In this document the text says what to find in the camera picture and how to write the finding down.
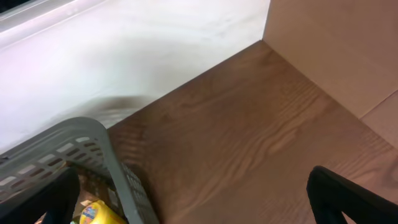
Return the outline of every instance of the wood grain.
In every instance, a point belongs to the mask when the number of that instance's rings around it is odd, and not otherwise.
[[[398,202],[392,146],[264,42],[109,133],[163,223],[313,223],[315,165]]]
[[[264,40],[361,118],[398,90],[397,1],[272,0]]]

